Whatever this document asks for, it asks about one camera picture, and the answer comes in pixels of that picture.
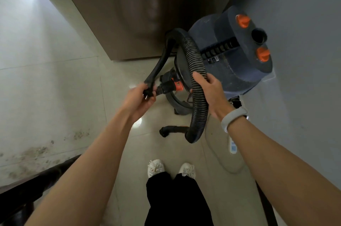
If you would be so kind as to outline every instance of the vacuum cleaner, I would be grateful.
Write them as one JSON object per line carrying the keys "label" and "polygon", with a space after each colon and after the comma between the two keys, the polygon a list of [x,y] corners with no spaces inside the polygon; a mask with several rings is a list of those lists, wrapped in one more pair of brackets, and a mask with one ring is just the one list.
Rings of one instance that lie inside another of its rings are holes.
{"label": "vacuum cleaner", "polygon": [[[265,31],[235,6],[222,14],[202,17],[188,32],[181,28],[166,32],[162,56],[145,80],[148,89],[144,97],[153,96],[156,76],[169,56],[176,54],[174,67],[160,76],[156,95],[165,94],[175,114],[192,114],[192,120],[190,126],[162,127],[160,134],[167,137],[170,133],[184,133],[188,142],[197,142],[205,129],[208,104],[192,73],[198,72],[205,79],[206,73],[213,74],[221,82],[228,100],[243,95],[272,72],[266,41]],[[183,89],[188,93],[187,101],[175,95]]]}

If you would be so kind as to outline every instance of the vacuum hose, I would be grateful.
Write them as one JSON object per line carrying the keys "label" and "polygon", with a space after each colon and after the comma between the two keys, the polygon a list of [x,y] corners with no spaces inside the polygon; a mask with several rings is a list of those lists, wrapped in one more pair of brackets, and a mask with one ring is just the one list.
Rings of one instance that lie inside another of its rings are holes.
{"label": "vacuum hose", "polygon": [[[185,30],[173,29],[167,32],[165,44],[165,50],[163,51],[160,60],[156,64],[156,67],[153,69],[151,74],[145,80],[145,83],[147,83],[149,86],[149,89],[144,92],[145,95],[150,95],[155,78],[166,63],[166,60],[170,56],[174,46],[181,47],[185,53],[191,75],[193,72],[198,72],[205,79],[207,78],[206,69],[200,54],[200,50],[192,37]],[[185,133],[186,140],[190,143],[194,143],[199,140],[202,133],[204,132],[207,121],[208,104],[205,99],[204,91],[192,76],[191,82],[193,90],[193,114],[190,126],[185,127],[187,130],[184,130],[184,127],[178,129],[178,127],[166,126],[161,128],[160,133],[161,135],[166,136],[172,132]]]}

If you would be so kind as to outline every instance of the left hand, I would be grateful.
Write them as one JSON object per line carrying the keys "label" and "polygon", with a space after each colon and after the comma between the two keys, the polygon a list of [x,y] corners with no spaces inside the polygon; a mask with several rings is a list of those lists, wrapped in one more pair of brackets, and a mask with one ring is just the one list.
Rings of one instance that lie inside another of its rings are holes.
{"label": "left hand", "polygon": [[128,91],[128,94],[122,103],[121,108],[128,110],[132,123],[139,120],[156,101],[155,89],[153,89],[153,97],[150,97],[147,100],[143,98],[143,91],[147,88],[147,84],[140,83],[138,86]]}

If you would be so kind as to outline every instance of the gray wall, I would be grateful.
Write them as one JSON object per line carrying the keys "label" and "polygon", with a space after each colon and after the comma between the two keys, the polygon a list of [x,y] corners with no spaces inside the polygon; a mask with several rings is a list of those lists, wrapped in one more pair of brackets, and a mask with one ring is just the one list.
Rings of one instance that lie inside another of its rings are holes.
{"label": "gray wall", "polygon": [[341,0],[230,0],[266,30],[274,74],[251,121],[341,189]]}

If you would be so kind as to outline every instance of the white shoe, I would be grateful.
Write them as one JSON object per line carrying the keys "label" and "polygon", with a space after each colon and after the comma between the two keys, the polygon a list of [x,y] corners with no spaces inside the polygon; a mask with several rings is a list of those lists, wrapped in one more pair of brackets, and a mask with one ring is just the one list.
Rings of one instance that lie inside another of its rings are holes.
{"label": "white shoe", "polygon": [[152,176],[159,174],[161,172],[165,172],[165,166],[162,163],[162,161],[159,159],[150,161],[148,165],[148,178],[151,178]]}
{"label": "white shoe", "polygon": [[185,162],[184,164],[182,164],[179,173],[182,174],[182,176],[189,176],[190,178],[195,179],[195,168],[194,165],[189,164],[187,162]]}

